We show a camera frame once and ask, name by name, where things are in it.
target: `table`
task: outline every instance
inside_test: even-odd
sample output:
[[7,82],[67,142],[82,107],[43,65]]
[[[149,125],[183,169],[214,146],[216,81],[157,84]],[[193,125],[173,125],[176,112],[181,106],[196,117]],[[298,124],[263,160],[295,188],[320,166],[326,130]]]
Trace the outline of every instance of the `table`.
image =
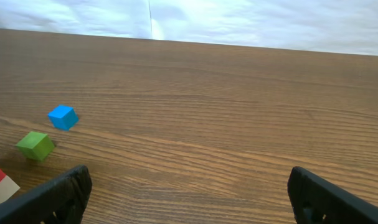
[[0,29],[0,168],[23,194],[77,164],[83,223],[294,223],[293,166],[378,206],[378,57]]

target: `white backdrop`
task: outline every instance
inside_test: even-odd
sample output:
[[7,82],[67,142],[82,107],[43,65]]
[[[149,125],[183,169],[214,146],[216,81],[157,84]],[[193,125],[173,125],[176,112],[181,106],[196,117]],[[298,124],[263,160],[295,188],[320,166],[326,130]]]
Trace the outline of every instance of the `white backdrop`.
[[0,28],[378,55],[378,0],[0,0]]

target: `white sheet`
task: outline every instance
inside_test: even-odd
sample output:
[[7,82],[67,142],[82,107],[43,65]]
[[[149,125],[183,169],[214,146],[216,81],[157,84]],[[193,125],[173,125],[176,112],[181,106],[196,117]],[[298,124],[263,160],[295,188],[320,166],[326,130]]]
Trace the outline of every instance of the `white sheet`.
[[378,0],[0,0],[0,28],[378,55]]

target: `black object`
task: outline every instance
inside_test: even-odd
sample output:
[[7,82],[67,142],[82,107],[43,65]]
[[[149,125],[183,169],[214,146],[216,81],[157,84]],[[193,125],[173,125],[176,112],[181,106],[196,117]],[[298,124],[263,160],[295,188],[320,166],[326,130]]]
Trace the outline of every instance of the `black object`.
[[[91,189],[87,167],[77,166],[0,204],[0,224],[79,224]],[[377,207],[301,167],[291,172],[288,195],[298,224],[378,224]]]
[[77,166],[31,191],[0,204],[0,224],[81,223],[92,181],[86,166]]
[[298,224],[378,224],[378,207],[302,167],[291,172],[288,196]]

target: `tabletop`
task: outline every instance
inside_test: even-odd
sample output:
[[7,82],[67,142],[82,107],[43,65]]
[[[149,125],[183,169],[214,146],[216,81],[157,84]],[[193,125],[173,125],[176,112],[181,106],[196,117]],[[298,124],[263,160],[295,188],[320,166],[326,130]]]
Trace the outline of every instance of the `tabletop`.
[[0,29],[0,168],[23,194],[78,164],[82,223],[294,223],[294,166],[378,206],[378,57]]

